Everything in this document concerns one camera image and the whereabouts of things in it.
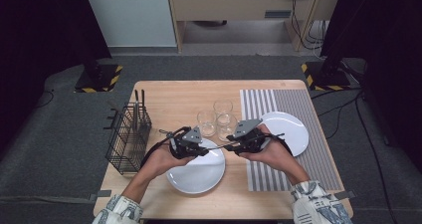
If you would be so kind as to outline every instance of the round plate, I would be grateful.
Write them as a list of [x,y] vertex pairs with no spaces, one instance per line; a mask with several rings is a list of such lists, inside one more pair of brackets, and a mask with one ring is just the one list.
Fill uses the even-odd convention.
[[[200,144],[204,147],[217,145],[206,138]],[[185,166],[173,167],[167,171],[168,181],[179,191],[196,194],[213,188],[221,179],[226,160],[221,149],[210,150],[205,156],[198,156]]]
[[285,134],[280,138],[285,140],[293,156],[298,156],[307,149],[310,135],[297,117],[286,112],[268,112],[262,115],[261,119],[272,134]]

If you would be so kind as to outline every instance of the white wall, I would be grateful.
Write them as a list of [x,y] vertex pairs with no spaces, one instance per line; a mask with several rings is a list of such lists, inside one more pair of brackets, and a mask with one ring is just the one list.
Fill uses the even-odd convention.
[[176,47],[168,0],[90,0],[109,47]]

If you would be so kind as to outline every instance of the black wire basket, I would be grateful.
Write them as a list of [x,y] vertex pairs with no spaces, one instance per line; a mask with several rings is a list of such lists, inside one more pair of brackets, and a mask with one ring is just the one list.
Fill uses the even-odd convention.
[[125,103],[122,111],[115,111],[108,139],[108,151],[105,158],[120,174],[138,172],[145,156],[151,119],[146,107],[136,103]]

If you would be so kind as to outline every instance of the patterned sleeve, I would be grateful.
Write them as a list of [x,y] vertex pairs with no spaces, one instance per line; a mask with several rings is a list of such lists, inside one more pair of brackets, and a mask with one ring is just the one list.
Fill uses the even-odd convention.
[[338,199],[320,186],[318,181],[301,182],[292,188],[295,198],[293,215],[296,224],[352,224]]
[[142,207],[127,197],[115,195],[106,205],[93,224],[137,224],[142,216]]

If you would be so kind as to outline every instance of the carpeted floor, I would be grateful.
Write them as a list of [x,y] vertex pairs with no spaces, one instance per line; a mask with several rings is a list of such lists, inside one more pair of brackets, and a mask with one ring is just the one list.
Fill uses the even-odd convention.
[[[110,115],[106,101],[122,105],[133,85],[148,80],[305,80],[301,64],[315,57],[271,56],[126,56],[114,57],[123,66],[108,93],[74,93],[83,67],[73,67],[46,80],[40,98],[0,163],[0,223],[90,223],[94,202],[88,196],[100,189],[106,171],[105,159]],[[312,97],[322,92],[310,91]],[[317,113],[352,101],[358,91],[343,91],[313,99]],[[383,136],[367,104],[358,108],[378,155],[388,197],[398,223],[422,219],[421,174],[400,148],[383,144]],[[355,103],[319,117],[328,145],[346,189],[357,197],[350,200],[354,223],[393,223],[389,215],[377,162],[360,123]],[[47,203],[40,197],[57,196]]]

